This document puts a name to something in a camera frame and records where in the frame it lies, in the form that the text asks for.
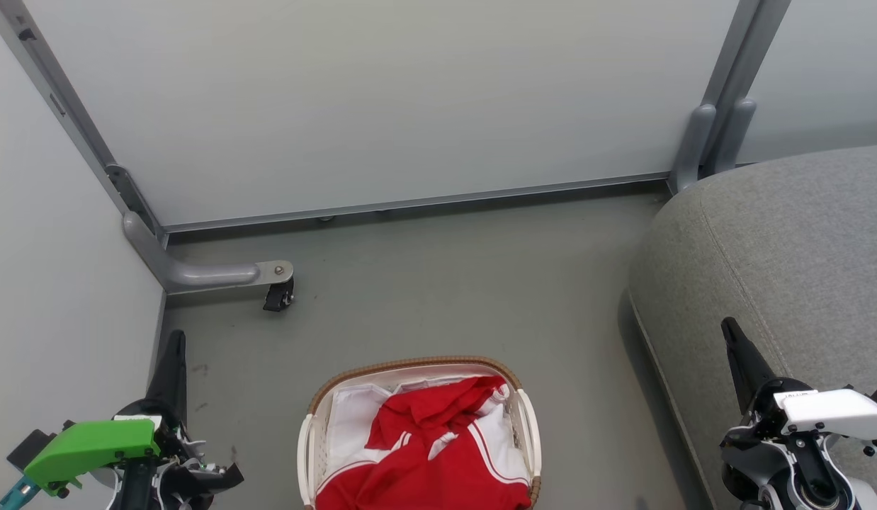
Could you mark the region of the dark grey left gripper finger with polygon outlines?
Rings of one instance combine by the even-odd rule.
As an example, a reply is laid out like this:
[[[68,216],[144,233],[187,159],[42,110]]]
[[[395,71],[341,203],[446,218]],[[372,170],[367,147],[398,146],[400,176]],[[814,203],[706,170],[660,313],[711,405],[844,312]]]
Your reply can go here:
[[[180,497],[207,497],[231,490],[244,481],[237,464],[229,467],[190,460],[173,467],[173,493]]]
[[[186,334],[175,329],[167,339],[147,391],[152,409],[159,411],[169,426],[185,423],[186,378]]]

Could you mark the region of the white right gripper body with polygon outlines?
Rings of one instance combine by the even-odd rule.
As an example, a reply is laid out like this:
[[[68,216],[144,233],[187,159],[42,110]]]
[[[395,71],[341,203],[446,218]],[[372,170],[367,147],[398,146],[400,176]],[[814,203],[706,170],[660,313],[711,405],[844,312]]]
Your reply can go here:
[[[877,390],[818,391],[790,378],[759,389],[736,427],[738,497],[875,497],[872,485],[847,477],[830,450],[840,438],[877,454]]]

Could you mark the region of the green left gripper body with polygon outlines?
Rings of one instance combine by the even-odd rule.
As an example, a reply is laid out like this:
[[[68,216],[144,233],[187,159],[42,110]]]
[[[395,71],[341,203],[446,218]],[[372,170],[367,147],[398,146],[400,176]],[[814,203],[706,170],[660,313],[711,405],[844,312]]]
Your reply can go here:
[[[180,497],[173,493],[173,467],[205,463],[201,458],[186,424],[167,425],[143,398],[112,419],[67,421],[60,433],[31,432],[24,440],[24,495],[66,497],[72,485],[82,487],[79,477],[107,470],[115,497]]]

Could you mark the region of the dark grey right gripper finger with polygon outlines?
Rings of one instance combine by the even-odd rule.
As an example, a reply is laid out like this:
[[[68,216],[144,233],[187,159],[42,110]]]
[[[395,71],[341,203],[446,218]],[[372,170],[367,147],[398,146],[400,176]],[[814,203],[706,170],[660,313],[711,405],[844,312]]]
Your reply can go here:
[[[760,354],[759,349],[747,338],[735,317],[724,317],[720,327],[725,340],[737,405],[740,412],[744,414],[752,406],[762,385],[775,380],[776,374]]]

